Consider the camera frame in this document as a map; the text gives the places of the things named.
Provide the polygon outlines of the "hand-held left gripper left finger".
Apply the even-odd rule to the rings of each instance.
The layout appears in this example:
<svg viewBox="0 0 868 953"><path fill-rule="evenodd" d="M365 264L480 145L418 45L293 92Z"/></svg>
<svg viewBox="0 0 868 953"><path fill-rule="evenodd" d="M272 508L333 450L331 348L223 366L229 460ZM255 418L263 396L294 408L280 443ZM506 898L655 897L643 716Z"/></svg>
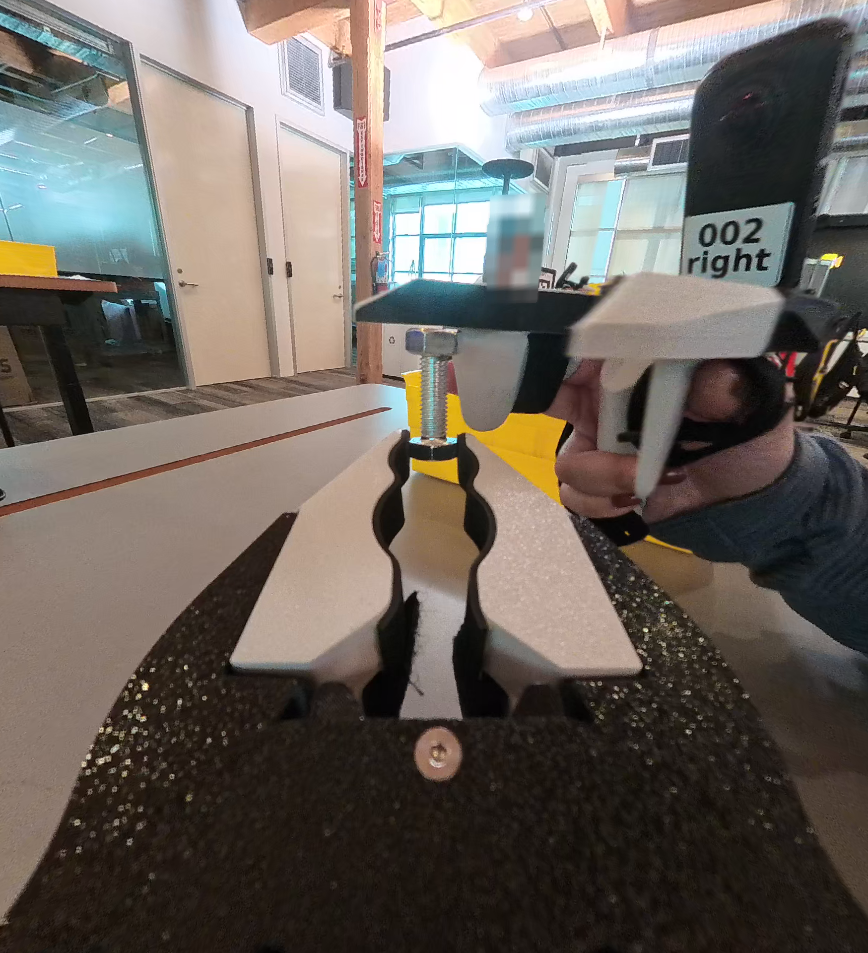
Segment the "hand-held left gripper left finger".
<svg viewBox="0 0 868 953"><path fill-rule="evenodd" d="M398 717L416 598L392 553L404 528L408 431L393 431L301 505L230 657L242 676L337 684L367 717Z"/></svg>

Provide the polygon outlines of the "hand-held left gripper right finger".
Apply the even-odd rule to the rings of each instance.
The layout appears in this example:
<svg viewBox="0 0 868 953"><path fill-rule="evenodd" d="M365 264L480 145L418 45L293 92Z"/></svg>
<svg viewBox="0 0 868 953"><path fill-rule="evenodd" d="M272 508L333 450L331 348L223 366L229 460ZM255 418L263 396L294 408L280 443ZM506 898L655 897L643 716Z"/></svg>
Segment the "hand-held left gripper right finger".
<svg viewBox="0 0 868 953"><path fill-rule="evenodd" d="M634 678L642 659L567 511L474 435L457 441L475 544L452 663L464 717L507 717L536 686Z"/></svg>

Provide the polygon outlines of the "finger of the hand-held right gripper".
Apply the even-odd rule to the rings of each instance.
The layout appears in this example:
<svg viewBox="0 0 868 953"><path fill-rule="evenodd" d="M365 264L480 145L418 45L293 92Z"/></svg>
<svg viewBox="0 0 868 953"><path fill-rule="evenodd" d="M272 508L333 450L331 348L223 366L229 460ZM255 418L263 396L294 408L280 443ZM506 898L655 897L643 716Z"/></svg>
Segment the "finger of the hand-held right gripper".
<svg viewBox="0 0 868 953"><path fill-rule="evenodd" d="M356 305L356 324L457 332L451 355L465 423L499 428L513 413L544 414L579 364L568 352L571 328L606 292L491 289L415 280Z"/></svg>

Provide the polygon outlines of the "steel hex bolt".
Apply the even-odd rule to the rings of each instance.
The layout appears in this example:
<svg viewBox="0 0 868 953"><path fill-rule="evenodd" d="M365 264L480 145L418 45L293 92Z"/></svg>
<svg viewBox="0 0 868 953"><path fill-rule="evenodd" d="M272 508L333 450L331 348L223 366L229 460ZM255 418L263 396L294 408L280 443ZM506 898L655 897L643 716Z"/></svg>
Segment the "steel hex bolt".
<svg viewBox="0 0 868 953"><path fill-rule="evenodd" d="M405 334L408 353L419 358L420 426L422 439L447 435L449 365L459 349L459 334L452 329L411 328Z"/></svg>

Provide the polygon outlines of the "person's right forearm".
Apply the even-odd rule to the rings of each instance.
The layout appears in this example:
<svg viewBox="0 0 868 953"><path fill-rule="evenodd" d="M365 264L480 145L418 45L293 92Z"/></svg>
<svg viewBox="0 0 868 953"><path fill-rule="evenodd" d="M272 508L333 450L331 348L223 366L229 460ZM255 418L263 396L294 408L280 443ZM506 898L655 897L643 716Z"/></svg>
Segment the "person's right forearm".
<svg viewBox="0 0 868 953"><path fill-rule="evenodd" d="M655 522L652 533L745 566L757 585L868 658L868 469L834 439L797 435L770 486Z"/></svg>

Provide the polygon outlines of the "person's right hand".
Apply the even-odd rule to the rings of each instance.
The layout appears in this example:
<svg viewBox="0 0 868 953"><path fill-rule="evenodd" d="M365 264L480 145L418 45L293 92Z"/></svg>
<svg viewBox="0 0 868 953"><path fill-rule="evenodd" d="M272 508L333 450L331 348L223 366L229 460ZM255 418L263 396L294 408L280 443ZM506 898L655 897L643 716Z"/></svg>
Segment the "person's right hand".
<svg viewBox="0 0 868 953"><path fill-rule="evenodd" d="M618 518L642 508L647 523L662 522L756 494L775 483L795 457L793 411L770 431L685 467L667 470L648 499L634 494L637 462L597 443L602 362L584 360L560 387L549 415L573 426L559 452L561 502L585 518Z"/></svg>

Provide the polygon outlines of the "black round ceiling fixture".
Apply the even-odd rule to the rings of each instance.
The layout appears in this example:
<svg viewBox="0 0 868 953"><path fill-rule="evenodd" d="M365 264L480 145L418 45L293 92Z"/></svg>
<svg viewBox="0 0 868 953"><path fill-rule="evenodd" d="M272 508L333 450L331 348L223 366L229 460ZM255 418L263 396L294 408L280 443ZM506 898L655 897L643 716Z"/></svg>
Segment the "black round ceiling fixture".
<svg viewBox="0 0 868 953"><path fill-rule="evenodd" d="M510 193L511 183L529 179L535 172L535 165L519 158L499 158L486 161L480 167L482 174L501 183L501 194Z"/></svg>

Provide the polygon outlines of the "yellow plastic bin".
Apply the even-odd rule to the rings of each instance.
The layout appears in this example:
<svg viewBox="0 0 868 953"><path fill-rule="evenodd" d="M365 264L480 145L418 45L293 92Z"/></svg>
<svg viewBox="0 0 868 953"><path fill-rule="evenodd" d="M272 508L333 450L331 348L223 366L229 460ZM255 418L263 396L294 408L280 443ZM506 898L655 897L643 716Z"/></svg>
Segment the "yellow plastic bin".
<svg viewBox="0 0 868 953"><path fill-rule="evenodd" d="M405 385L409 429L412 436L417 436L420 425L420 371L407 372L403 374L402 380ZM566 430L564 421L545 414L512 413L494 431L471 431L464 420L459 397L455 395L447 397L449 437L456 437L467 432L473 433L485 447L557 503L560 503L560 497L559 483L555 474L555 460L561 444L565 442ZM455 459L413 460L412 468L420 474L454 484L459 483ZM678 553L692 554L688 549L663 542L652 535L639 536L639 531L635 527L621 531L618 528L610 528L610 525L606 523L600 525L601 532L618 546L650 542Z"/></svg>

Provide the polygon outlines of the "white door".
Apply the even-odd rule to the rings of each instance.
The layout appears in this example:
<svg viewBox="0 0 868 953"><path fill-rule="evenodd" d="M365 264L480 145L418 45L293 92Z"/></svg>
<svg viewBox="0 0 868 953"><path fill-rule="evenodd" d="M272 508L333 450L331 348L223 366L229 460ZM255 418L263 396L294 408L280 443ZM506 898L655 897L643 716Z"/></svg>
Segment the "white door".
<svg viewBox="0 0 868 953"><path fill-rule="evenodd" d="M344 368L350 330L342 155L283 124L277 142L296 372Z"/></svg>
<svg viewBox="0 0 868 953"><path fill-rule="evenodd" d="M269 376L252 113L145 58L137 76L188 382Z"/></svg>

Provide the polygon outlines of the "silver ceiling ducts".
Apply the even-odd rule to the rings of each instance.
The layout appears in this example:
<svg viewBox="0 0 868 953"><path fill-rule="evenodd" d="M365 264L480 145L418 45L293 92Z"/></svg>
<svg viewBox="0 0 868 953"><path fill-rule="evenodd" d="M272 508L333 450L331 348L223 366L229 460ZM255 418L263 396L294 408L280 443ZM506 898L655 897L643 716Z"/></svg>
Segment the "silver ceiling ducts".
<svg viewBox="0 0 868 953"><path fill-rule="evenodd" d="M823 19L846 22L868 53L868 2L769 2L485 68L482 110L506 117L511 151L656 133L688 119L690 96L730 54ZM868 57L851 98L868 99Z"/></svg>

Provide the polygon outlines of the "wooden side table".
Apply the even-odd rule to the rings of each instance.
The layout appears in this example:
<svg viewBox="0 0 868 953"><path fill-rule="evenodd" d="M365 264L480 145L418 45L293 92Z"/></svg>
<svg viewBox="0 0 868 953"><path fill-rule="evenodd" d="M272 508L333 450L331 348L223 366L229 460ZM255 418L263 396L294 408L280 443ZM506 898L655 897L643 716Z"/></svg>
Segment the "wooden side table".
<svg viewBox="0 0 868 953"><path fill-rule="evenodd" d="M91 434L94 426L65 338L67 308L94 294L117 292L110 281L0 274L0 327L39 328L72 435ZM15 445L1 402L0 433L7 447Z"/></svg>

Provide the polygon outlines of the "stack of yellow boxes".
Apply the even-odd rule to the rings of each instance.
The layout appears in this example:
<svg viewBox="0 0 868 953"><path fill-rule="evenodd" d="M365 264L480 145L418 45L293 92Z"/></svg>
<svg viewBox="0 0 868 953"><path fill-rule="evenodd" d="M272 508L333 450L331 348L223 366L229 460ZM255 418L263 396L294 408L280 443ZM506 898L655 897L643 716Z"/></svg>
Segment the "stack of yellow boxes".
<svg viewBox="0 0 868 953"><path fill-rule="evenodd" d="M59 277L52 246L0 240L0 275Z"/></svg>

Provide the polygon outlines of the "wooden support post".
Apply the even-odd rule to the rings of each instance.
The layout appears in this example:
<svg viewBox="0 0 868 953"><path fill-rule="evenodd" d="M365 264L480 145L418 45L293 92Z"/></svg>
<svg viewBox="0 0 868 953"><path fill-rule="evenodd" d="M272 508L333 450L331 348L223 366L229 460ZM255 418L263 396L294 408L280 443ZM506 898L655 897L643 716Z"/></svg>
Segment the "wooden support post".
<svg viewBox="0 0 868 953"><path fill-rule="evenodd" d="M356 304L375 293L382 256L385 13L381 1L350 5L355 162Z"/></svg>

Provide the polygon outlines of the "black wall speaker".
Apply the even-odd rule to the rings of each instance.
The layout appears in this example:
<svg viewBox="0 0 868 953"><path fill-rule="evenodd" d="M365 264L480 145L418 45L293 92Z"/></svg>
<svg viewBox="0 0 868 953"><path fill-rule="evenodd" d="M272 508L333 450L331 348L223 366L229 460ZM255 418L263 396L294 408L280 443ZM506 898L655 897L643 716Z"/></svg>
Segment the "black wall speaker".
<svg viewBox="0 0 868 953"><path fill-rule="evenodd" d="M333 78L333 109L346 118L353 120L354 113L354 70L350 57L341 56L331 64ZM391 71L383 69L383 120L390 120Z"/></svg>

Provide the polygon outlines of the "wall air vent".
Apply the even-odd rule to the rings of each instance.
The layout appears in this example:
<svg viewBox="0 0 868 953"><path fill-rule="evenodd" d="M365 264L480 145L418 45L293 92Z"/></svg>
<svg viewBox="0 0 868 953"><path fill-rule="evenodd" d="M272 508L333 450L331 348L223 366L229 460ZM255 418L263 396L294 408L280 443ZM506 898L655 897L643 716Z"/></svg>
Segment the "wall air vent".
<svg viewBox="0 0 868 953"><path fill-rule="evenodd" d="M298 105L324 114L322 51L313 42L293 37L278 44L281 94Z"/></svg>

